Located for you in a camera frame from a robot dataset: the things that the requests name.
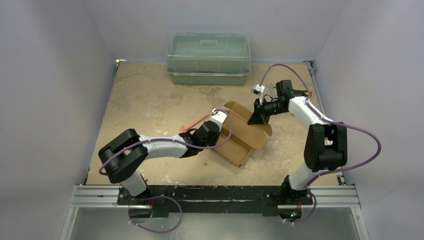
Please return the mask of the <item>brown cardboard box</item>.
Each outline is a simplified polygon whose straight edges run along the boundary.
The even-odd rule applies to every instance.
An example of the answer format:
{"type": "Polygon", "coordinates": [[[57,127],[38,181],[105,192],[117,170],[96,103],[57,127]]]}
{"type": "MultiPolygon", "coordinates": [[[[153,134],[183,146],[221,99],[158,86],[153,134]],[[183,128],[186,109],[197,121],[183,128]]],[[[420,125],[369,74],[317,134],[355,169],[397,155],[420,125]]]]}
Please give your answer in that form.
{"type": "Polygon", "coordinates": [[[213,150],[235,166],[241,167],[252,150],[261,150],[264,147],[273,130],[268,123],[248,125],[253,113],[236,101],[226,102],[224,107],[232,120],[232,134],[227,142],[213,150]]]}

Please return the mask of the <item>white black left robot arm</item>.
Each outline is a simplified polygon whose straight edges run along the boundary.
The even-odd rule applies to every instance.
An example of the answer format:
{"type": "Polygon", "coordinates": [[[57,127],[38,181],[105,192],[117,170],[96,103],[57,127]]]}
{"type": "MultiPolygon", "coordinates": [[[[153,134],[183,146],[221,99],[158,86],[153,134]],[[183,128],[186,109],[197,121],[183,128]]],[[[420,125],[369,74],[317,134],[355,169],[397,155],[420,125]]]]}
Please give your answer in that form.
{"type": "Polygon", "coordinates": [[[215,148],[223,121],[209,119],[199,128],[172,137],[148,137],[135,129],[127,129],[98,152],[102,163],[98,172],[107,176],[112,184],[120,184],[138,205],[149,199],[148,185],[137,173],[146,160],[173,157],[189,158],[206,149],[215,148]]]}

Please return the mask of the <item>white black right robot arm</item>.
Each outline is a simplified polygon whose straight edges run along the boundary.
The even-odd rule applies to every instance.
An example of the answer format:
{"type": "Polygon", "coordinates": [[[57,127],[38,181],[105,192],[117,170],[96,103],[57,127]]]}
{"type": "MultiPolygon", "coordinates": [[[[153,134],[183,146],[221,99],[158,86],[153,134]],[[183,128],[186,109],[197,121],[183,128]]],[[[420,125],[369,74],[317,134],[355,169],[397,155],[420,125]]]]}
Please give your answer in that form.
{"type": "Polygon", "coordinates": [[[310,181],[326,171],[345,166],[347,155],[347,129],[325,122],[321,112],[309,102],[310,93],[293,89],[290,80],[281,80],[275,85],[271,100],[265,99],[265,88],[256,84],[252,92],[258,97],[253,104],[253,113],[248,125],[265,125],[274,115],[290,113],[308,130],[305,142],[304,163],[292,174],[287,175],[281,189],[273,197],[288,204],[305,197],[310,181]]]}

